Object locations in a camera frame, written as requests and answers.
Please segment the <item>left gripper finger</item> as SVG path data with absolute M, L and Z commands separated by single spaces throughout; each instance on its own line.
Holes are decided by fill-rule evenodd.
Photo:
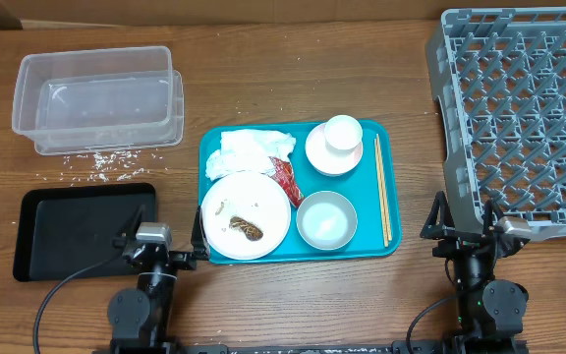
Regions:
M 126 222 L 124 226 L 124 237 L 126 239 L 135 239 L 136 233 L 142 224 L 142 219 L 145 215 L 145 205 L 139 205 L 134 214 Z
M 198 206 L 192 230 L 191 244 L 193 253 L 198 261 L 208 261 L 210 258 L 210 247 L 203 230 L 201 207 Z

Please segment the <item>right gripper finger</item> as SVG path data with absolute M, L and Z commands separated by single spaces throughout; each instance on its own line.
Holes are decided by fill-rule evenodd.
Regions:
M 455 224 L 446 195 L 443 191 L 435 194 L 431 210 L 421 230 L 420 237 L 440 240 L 455 236 Z
M 497 222 L 500 221 L 505 214 L 500 206 L 494 200 L 488 200 L 483 207 L 482 215 L 482 235 L 483 236 L 499 236 L 504 233 L 503 227 L 498 226 Z

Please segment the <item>brown food scrap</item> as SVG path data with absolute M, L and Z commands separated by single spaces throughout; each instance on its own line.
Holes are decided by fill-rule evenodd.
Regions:
M 249 241 L 259 241 L 263 237 L 263 232 L 260 228 L 240 216 L 232 216 L 229 221 L 229 227 L 243 233 Z

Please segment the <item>large white plate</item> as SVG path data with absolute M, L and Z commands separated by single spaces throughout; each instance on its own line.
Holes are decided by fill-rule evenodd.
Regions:
M 286 237 L 292 216 L 283 189 L 256 172 L 238 172 L 221 178 L 206 192 L 200 207 L 208 245 L 236 261 L 252 261 L 273 252 Z M 263 237 L 253 242 L 231 229 L 232 216 L 255 224 Z

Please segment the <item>white napkin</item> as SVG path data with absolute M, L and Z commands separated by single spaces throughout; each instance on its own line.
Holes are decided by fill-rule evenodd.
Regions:
M 296 139 L 289 133 L 242 129 L 222 132 L 220 148 L 205 163 L 205 176 L 211 181 L 227 175 L 251 171 L 268 177 L 276 172 L 276 162 L 290 163 Z

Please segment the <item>red sauce packet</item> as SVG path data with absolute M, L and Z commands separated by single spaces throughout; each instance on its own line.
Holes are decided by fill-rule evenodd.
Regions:
M 292 164 L 277 157 L 270 157 L 270 162 L 272 163 L 273 171 L 269 172 L 268 176 L 283 189 L 291 205 L 294 208 L 298 208 L 305 196 L 296 181 Z

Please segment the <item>grey bowl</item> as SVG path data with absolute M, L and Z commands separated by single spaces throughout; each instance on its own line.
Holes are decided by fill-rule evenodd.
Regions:
M 358 216 L 351 202 L 332 191 L 315 192 L 297 210 L 297 229 L 304 241 L 321 251 L 335 251 L 351 242 Z

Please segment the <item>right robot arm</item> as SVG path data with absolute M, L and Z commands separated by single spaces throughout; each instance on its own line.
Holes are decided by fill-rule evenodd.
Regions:
M 500 259 L 517 254 L 530 242 L 532 230 L 528 222 L 504 214 L 496 202 L 489 200 L 484 205 L 482 231 L 460 231 L 440 191 L 420 237 L 437 242 L 432 255 L 444 260 L 445 275 L 455 294 L 436 301 L 415 317 L 406 334 L 407 350 L 415 351 L 412 334 L 416 324 L 430 311 L 454 301 L 460 327 L 426 344 L 424 353 L 527 353 L 527 344 L 515 336 L 523 331 L 529 293 L 516 282 L 498 279 L 494 271 Z

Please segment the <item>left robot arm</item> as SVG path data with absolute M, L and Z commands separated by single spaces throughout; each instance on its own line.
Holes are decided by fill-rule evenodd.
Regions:
M 139 206 L 113 238 L 113 247 L 138 273 L 135 288 L 117 292 L 107 310 L 112 325 L 111 353 L 189 353 L 180 340 L 168 334 L 178 272 L 194 270 L 209 259 L 210 250 L 196 213 L 191 236 L 192 251 L 175 251 L 170 227 L 143 220 Z

